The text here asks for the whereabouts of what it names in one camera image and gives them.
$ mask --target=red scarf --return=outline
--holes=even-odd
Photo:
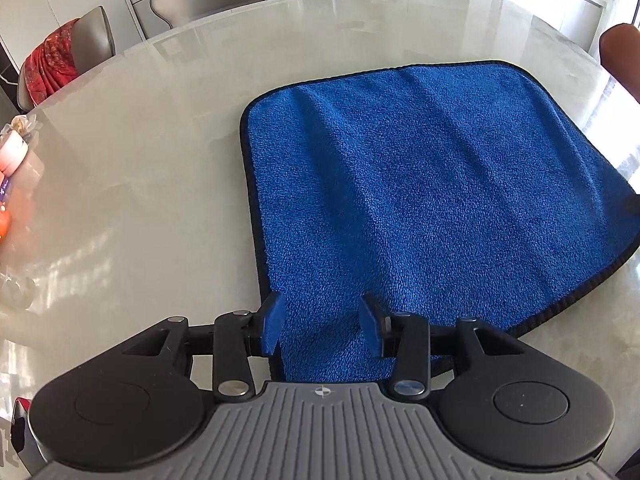
[[[71,56],[71,29],[77,20],[49,34],[24,62],[27,90],[35,105],[78,77]]]

